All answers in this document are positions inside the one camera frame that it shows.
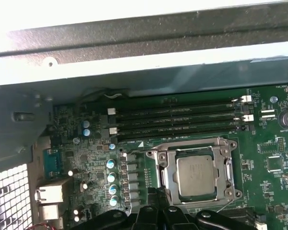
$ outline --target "integrated circuit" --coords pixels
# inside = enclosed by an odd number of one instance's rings
[[[268,172],[278,172],[283,169],[283,160],[281,156],[272,156],[267,158]]]
[[[190,156],[177,159],[177,178],[181,196],[200,196],[215,192],[212,157]]]
[[[96,173],[96,176],[97,176],[97,179],[104,179],[105,178],[105,175],[103,172]]]

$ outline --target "screw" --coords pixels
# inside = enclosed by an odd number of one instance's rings
[[[165,154],[160,154],[159,155],[159,160],[164,161],[165,160]]]
[[[118,217],[121,217],[122,216],[122,213],[118,212],[118,213],[115,213],[113,215],[114,218],[118,218]]]
[[[168,210],[169,210],[170,212],[176,212],[176,211],[177,211],[177,208],[175,208],[175,207],[169,207]]]
[[[276,103],[278,101],[278,98],[275,96],[270,97],[270,102],[271,103]]]
[[[202,217],[210,218],[211,215],[210,215],[208,212],[203,212],[203,213],[202,213]]]

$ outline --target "metal edge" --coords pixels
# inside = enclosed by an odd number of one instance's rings
[[[10,31],[0,56],[277,27],[288,27],[288,2]]]

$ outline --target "chip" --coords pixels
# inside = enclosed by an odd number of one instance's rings
[[[275,211],[277,214],[287,213],[287,210],[286,210],[282,205],[276,205],[276,206],[274,207],[274,211]]]
[[[87,161],[87,155],[86,154],[81,155],[80,156],[80,161],[86,162]]]
[[[103,151],[109,151],[109,145],[103,145],[102,150]]]
[[[209,155],[179,158],[178,180],[181,196],[213,194],[215,178],[212,157]]]
[[[93,200],[93,195],[87,195],[86,200]]]
[[[283,169],[283,160],[280,156],[272,156],[267,158],[268,172],[278,172]]]
[[[73,151],[66,151],[65,156],[66,157],[73,157]]]
[[[95,133],[94,137],[95,137],[95,139],[101,139],[101,134],[100,133]]]
[[[105,178],[104,173],[103,173],[103,172],[98,172],[98,173],[97,173],[97,178],[98,178],[98,179],[104,179],[104,178]]]
[[[274,206],[269,206],[269,207],[268,207],[268,211],[269,211],[269,213],[274,212]]]
[[[243,170],[248,170],[249,169],[249,165],[248,164],[243,164],[242,165],[242,169]]]

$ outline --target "black ram slot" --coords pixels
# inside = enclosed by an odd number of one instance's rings
[[[133,135],[123,135],[117,136],[118,142],[128,141],[128,140],[137,140],[143,138],[157,138],[157,137],[177,137],[181,135],[195,135],[195,134],[205,134],[205,133],[220,133],[220,132],[230,132],[230,131],[244,131],[246,129],[245,126],[215,126],[211,128],[202,128],[202,129],[183,129],[183,130],[168,130],[166,132],[159,133],[141,133],[141,134],[133,134]]]
[[[213,101],[202,101],[197,103],[163,103],[163,104],[153,104],[150,107],[140,110],[138,109],[130,109],[130,108],[120,108],[120,113],[133,113],[133,112],[139,112],[139,111],[147,111],[147,110],[153,110],[153,109],[162,109],[162,108],[180,108],[180,107],[192,107],[192,106],[216,106],[216,105],[227,105],[227,104],[234,104],[239,103],[240,100],[233,102],[234,98],[226,98],[222,100],[213,100]]]
[[[134,121],[133,123],[126,124],[124,126],[117,125],[119,132],[124,131],[134,131],[137,130],[147,130],[148,128],[166,128],[166,127],[174,127],[174,126],[181,126],[181,125],[204,125],[204,124],[213,124],[213,123],[220,123],[220,122],[233,122],[233,118],[235,116],[221,116],[221,117],[184,117],[184,118],[165,118],[162,120],[152,120],[149,122],[137,122]]]
[[[138,119],[148,119],[148,118],[162,118],[162,117],[172,117],[177,115],[205,115],[210,113],[230,113],[230,112],[239,112],[238,108],[234,107],[196,107],[196,108],[188,108],[185,107],[184,109],[177,109],[177,108],[167,108],[164,110],[158,109],[158,111],[153,112],[141,112],[141,113],[134,113],[134,114],[124,114],[124,115],[116,115],[117,122],[123,121],[132,121]]]
[[[230,125],[230,122],[233,122],[232,120],[226,120],[226,121],[216,121],[216,122],[204,122],[203,124],[190,124],[190,125],[176,125],[176,126],[166,126],[166,127],[150,127],[150,128],[134,128],[131,130],[122,131],[118,129],[118,136],[122,135],[133,135],[133,134],[140,134],[140,133],[159,133],[159,132],[166,132],[168,130],[175,130],[175,129],[195,129],[195,128],[210,128],[211,126],[217,126],[217,125]]]
[[[226,110],[224,113],[219,112],[219,111],[211,111],[211,112],[206,112],[205,113],[195,113],[195,114],[183,114],[183,115],[166,115],[166,116],[162,116],[162,117],[140,117],[139,119],[135,119],[135,120],[123,120],[121,122],[116,122],[117,127],[124,127],[124,126],[134,126],[134,125],[148,125],[148,124],[154,124],[154,123],[163,123],[165,121],[171,120],[171,121],[175,121],[175,120],[179,120],[179,119],[192,119],[192,118],[214,118],[216,116],[234,116],[235,113],[238,113],[235,111],[235,109],[231,108]]]

